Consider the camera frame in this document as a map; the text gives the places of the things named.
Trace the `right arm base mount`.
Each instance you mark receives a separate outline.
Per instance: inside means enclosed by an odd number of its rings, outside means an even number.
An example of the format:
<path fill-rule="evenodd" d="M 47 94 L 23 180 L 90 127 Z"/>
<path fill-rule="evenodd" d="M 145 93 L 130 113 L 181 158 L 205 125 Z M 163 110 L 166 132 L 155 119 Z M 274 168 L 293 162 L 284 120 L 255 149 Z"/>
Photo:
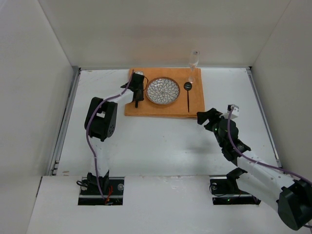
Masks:
<path fill-rule="evenodd" d="M 246 171 L 236 168 L 224 176 L 210 177 L 209 191 L 214 205 L 259 205 L 261 200 L 238 188 L 237 179 Z"/>

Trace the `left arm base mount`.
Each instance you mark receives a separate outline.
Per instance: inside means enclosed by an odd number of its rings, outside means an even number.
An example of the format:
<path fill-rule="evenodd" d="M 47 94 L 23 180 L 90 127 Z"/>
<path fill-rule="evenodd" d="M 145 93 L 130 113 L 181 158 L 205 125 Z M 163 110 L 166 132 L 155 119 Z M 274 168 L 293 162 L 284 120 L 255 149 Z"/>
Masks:
<path fill-rule="evenodd" d="M 78 205 L 80 206 L 121 206 L 124 193 L 123 177 L 96 177 L 91 173 L 76 181 L 80 187 Z"/>

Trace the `black spoon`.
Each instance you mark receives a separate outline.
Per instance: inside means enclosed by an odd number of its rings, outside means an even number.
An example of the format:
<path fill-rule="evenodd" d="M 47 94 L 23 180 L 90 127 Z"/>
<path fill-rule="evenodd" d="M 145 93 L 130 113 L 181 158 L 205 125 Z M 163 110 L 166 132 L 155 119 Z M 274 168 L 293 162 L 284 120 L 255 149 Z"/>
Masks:
<path fill-rule="evenodd" d="M 184 83 L 183 88 L 187 91 L 187 109 L 188 109 L 188 113 L 189 113 L 190 112 L 189 91 L 192 89 L 192 84 L 190 82 L 186 82 L 186 83 Z"/>

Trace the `patterned ceramic plate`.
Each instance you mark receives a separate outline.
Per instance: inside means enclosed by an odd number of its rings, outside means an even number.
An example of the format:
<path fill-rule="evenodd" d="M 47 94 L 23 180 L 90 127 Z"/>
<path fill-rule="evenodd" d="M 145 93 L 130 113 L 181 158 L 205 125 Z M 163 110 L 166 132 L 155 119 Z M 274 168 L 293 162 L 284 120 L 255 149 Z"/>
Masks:
<path fill-rule="evenodd" d="M 157 105 L 175 102 L 180 95 L 179 84 L 171 78 L 160 77 L 149 82 L 145 90 L 149 101 Z"/>

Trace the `orange cloth placemat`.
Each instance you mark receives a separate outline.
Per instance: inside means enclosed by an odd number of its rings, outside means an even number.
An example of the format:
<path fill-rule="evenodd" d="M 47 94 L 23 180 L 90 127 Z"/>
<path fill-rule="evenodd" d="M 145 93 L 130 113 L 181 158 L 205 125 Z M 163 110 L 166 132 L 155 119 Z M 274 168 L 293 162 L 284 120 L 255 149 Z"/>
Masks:
<path fill-rule="evenodd" d="M 205 111 L 201 69 L 131 68 L 142 72 L 144 100 L 126 104 L 126 116 L 196 118 Z"/>

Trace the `clear wine glass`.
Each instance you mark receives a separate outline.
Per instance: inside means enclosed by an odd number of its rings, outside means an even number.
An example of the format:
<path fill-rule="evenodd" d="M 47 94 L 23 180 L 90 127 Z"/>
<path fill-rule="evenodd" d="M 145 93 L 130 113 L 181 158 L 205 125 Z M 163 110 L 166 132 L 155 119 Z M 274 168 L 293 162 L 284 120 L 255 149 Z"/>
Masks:
<path fill-rule="evenodd" d="M 190 83 L 193 83 L 194 81 L 194 71 L 199 62 L 199 55 L 200 55 L 200 52 L 198 50 L 192 50 L 189 56 L 190 74 L 189 74 L 188 82 Z"/>

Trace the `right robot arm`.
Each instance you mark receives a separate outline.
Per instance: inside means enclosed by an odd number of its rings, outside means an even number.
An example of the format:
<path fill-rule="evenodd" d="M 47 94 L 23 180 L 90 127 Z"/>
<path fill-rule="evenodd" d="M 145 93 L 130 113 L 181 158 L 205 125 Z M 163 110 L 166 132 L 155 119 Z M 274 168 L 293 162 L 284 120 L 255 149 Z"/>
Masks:
<path fill-rule="evenodd" d="M 249 193 L 277 211 L 283 223 L 294 231 L 309 228 L 312 220 L 312 183 L 289 170 L 265 163 L 239 138 L 234 118 L 239 108 L 228 105 L 226 113 L 212 108 L 197 113 L 197 122 L 212 132 L 223 156 L 236 166 L 226 177 L 228 194 Z"/>

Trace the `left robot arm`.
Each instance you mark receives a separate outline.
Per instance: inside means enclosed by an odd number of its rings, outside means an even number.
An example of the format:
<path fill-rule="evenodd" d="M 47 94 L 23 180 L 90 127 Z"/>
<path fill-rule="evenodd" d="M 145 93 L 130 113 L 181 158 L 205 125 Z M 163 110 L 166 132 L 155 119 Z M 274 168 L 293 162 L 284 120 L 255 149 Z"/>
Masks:
<path fill-rule="evenodd" d="M 144 100 L 144 81 L 142 72 L 132 71 L 129 80 L 110 97 L 91 99 L 84 123 L 87 144 L 92 152 L 91 169 L 87 174 L 87 190 L 97 191 L 101 196 L 110 193 L 108 153 L 101 146 L 116 129 L 117 110 L 128 103 Z"/>

